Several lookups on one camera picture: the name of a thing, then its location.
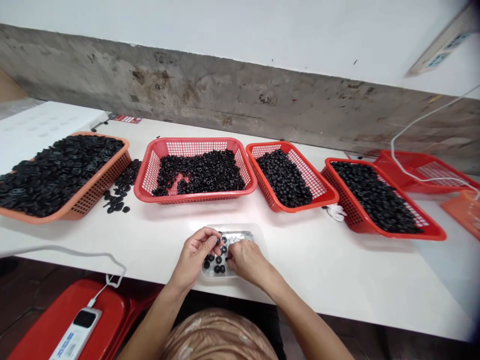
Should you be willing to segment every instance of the white wall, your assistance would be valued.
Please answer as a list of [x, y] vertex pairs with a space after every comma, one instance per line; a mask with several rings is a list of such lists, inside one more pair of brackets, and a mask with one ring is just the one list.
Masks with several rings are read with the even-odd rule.
[[480, 84], [479, 34], [405, 74], [466, 2], [1, 0], [0, 23], [455, 96]]

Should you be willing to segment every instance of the orange plastic basket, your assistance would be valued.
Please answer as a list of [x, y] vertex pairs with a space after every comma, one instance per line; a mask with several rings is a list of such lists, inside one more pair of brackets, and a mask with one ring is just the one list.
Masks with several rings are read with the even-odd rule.
[[[455, 178], [480, 189], [480, 183], [447, 165], [435, 156], [420, 152], [395, 151], [395, 157], [410, 174], [420, 179]], [[389, 150], [382, 150], [374, 163], [395, 181], [397, 187], [411, 193], [448, 194], [470, 189], [455, 180], [418, 181], [405, 174], [395, 163]]]
[[[235, 154], [235, 164], [240, 168], [240, 176], [245, 183], [245, 190], [217, 191], [177, 195], [178, 184], [183, 176], [178, 174], [175, 183], [168, 189], [168, 196], [153, 196], [152, 191], [157, 188], [160, 159], [167, 155], [193, 157], [213, 150], [232, 150]], [[143, 161], [136, 177], [135, 196], [145, 203], [160, 205], [182, 204], [209, 200], [236, 199], [251, 194], [257, 188], [257, 179], [250, 166], [244, 146], [232, 137], [165, 137], [153, 140], [146, 148]]]
[[[265, 153], [271, 153], [278, 149], [282, 149], [283, 152], [287, 154], [290, 161], [297, 165], [303, 180], [305, 180], [306, 186], [310, 187], [311, 194], [313, 195], [313, 201], [311, 204], [298, 207], [286, 207], [275, 195], [272, 186], [265, 177], [262, 169], [260, 169], [259, 163], [256, 159], [262, 157]], [[250, 157], [253, 171], [260, 184], [261, 192], [263, 193], [263, 196], [265, 196], [268, 205], [270, 205], [270, 209], [274, 212], [279, 213], [284, 211], [287, 213], [297, 213], [303, 210], [335, 204], [339, 201], [339, 194], [333, 186], [325, 180], [317, 169], [315, 169], [315, 167], [292, 143], [288, 141], [252, 143], [246, 146], [246, 152]]]
[[325, 160], [325, 167], [322, 170], [322, 175], [332, 184], [340, 194], [340, 200], [338, 204], [343, 207], [343, 210], [347, 213], [345, 216], [345, 222], [348, 227], [356, 233], [367, 234], [380, 234], [387, 238], [398, 239], [422, 239], [422, 240], [436, 240], [442, 241], [447, 238], [445, 231], [430, 217], [428, 216], [407, 194], [398, 189], [395, 191], [398, 196], [406, 201], [405, 206], [410, 212], [415, 215], [416, 226], [423, 229], [424, 233], [408, 234], [408, 233], [393, 233], [382, 230], [378, 227], [362, 205], [350, 191], [349, 187], [342, 180], [340, 175], [335, 171], [332, 166], [332, 162], [345, 162], [353, 164], [365, 164], [375, 169], [378, 174], [378, 179], [385, 182], [389, 186], [396, 187], [395, 183], [375, 164], [362, 160], [353, 159], [340, 159], [329, 157]]
[[475, 201], [474, 191], [460, 191], [460, 195], [440, 206], [460, 225], [480, 240], [480, 201]]
[[47, 224], [55, 220], [80, 220], [103, 196], [105, 190], [110, 188], [119, 175], [127, 168], [132, 159], [128, 152], [130, 143], [121, 137], [101, 135], [95, 132], [81, 131], [72, 134], [91, 135], [121, 140], [123, 147], [103, 167], [76, 192], [60, 210], [46, 217], [35, 217], [24, 212], [9, 210], [0, 207], [0, 215], [20, 220], [29, 224]]

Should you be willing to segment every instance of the person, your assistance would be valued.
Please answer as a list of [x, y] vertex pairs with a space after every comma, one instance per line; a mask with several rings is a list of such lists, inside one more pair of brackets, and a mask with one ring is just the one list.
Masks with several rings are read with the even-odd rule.
[[[189, 237], [178, 263], [117, 360], [276, 360], [260, 329], [233, 312], [211, 308], [186, 318], [173, 330], [180, 308], [194, 287], [208, 254], [221, 254], [222, 235], [204, 227]], [[264, 291], [290, 325], [307, 360], [352, 360], [338, 336], [287, 284], [252, 241], [228, 247], [228, 266]]]

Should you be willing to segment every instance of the right hand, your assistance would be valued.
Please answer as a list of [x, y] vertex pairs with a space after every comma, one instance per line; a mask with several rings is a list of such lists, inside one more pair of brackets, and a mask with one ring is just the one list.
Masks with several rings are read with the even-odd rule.
[[228, 247], [228, 266], [238, 276], [265, 292], [268, 285], [275, 284], [276, 278], [281, 277], [253, 241], [241, 240], [231, 244]]

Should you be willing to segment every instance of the left hand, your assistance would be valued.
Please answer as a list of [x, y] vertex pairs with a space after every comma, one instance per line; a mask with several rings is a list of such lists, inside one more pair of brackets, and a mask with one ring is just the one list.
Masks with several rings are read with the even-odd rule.
[[218, 256], [222, 254], [220, 247], [224, 245], [223, 241], [217, 246], [217, 239], [221, 238], [222, 234], [210, 227], [202, 227], [190, 236], [183, 244], [180, 258], [168, 283], [181, 292], [190, 291], [202, 271], [205, 257], [210, 253]]

